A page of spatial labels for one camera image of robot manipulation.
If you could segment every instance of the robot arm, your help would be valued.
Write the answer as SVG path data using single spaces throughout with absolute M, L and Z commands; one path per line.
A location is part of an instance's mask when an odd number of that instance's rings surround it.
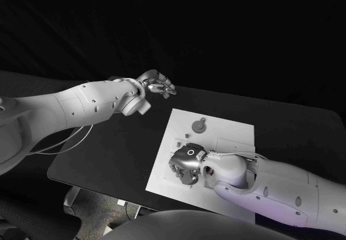
M 344 185 L 253 152 L 205 153 L 192 143 L 175 151 L 168 165 L 182 184 L 200 176 L 220 198 L 272 220 L 346 235 Z M 254 174 L 252 185 L 246 174 Z
M 25 157 L 50 134 L 107 120 L 115 113 L 143 114 L 151 105 L 145 91 L 164 98 L 175 94 L 168 78 L 155 70 L 136 79 L 87 82 L 67 90 L 30 97 L 0 97 L 0 175 Z

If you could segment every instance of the black chair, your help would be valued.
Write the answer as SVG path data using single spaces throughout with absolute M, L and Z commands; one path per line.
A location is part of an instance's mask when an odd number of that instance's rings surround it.
M 56 80 L 0 70 L 2 97 L 51 94 L 81 83 L 81 80 Z M 32 151 L 58 143 L 71 131 L 73 128 L 47 136 Z M 61 146 L 50 151 L 57 152 Z M 56 155 L 28 155 L 0 176 L 0 217 L 27 234 L 30 240 L 73 240 L 81 224 L 80 219 L 63 211 L 63 200 L 71 186 L 47 179 L 54 157 Z

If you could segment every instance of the black table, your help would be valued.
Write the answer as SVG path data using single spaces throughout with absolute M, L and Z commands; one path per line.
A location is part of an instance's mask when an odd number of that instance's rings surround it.
M 175 89 L 177 95 L 168 99 L 148 93 L 151 108 L 143 115 L 118 113 L 92 127 L 83 142 L 54 158 L 47 171 L 51 180 L 158 211 L 204 211 L 145 191 L 174 108 L 253 125 L 259 154 L 346 184 L 346 129 L 332 111 L 187 87 Z M 79 142 L 87 129 L 81 129 L 61 150 Z M 315 234 L 314 239 L 346 239 L 332 232 L 286 226 L 257 214 L 254 223 L 295 238 L 306 239 Z

